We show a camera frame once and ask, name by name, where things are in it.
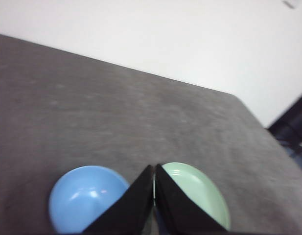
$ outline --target white wall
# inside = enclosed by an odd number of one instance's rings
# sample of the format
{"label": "white wall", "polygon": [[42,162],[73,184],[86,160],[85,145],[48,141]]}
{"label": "white wall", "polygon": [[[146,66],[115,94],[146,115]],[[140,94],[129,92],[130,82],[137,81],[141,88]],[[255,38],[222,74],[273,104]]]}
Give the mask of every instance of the white wall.
{"label": "white wall", "polygon": [[0,0],[0,33],[232,93],[264,126],[302,94],[302,2]]}

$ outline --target blue bowl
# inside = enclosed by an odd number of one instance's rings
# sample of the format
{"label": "blue bowl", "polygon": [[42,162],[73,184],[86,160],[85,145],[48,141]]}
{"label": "blue bowl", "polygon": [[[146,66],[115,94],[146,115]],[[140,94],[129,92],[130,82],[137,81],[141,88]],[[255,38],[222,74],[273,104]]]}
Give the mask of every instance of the blue bowl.
{"label": "blue bowl", "polygon": [[96,165],[63,175],[50,194],[48,208],[58,233],[81,233],[115,203],[129,184],[115,171]]}

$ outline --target gray table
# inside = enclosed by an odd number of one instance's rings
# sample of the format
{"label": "gray table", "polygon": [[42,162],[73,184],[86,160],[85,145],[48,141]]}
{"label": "gray table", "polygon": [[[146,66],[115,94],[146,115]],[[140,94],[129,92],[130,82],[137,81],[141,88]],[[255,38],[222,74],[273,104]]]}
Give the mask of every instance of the gray table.
{"label": "gray table", "polygon": [[75,167],[131,183],[171,161],[212,178],[232,230],[302,234],[302,172],[233,95],[0,35],[0,235],[53,231]]}

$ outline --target plate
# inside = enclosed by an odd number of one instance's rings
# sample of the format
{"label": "plate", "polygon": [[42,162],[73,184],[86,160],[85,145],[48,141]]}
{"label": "plate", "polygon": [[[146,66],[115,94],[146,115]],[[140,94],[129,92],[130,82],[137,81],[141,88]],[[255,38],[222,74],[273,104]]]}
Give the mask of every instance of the plate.
{"label": "plate", "polygon": [[184,163],[166,163],[162,167],[198,207],[225,229],[230,229],[230,214],[225,199],[209,177]]}

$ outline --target green plate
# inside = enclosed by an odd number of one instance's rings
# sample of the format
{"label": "green plate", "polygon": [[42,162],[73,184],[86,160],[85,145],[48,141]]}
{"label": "green plate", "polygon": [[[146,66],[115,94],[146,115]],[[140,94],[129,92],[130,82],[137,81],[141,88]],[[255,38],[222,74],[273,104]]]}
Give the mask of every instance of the green plate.
{"label": "green plate", "polygon": [[225,199],[209,177],[184,163],[167,163],[162,167],[197,206],[225,229],[230,229],[230,215]]}

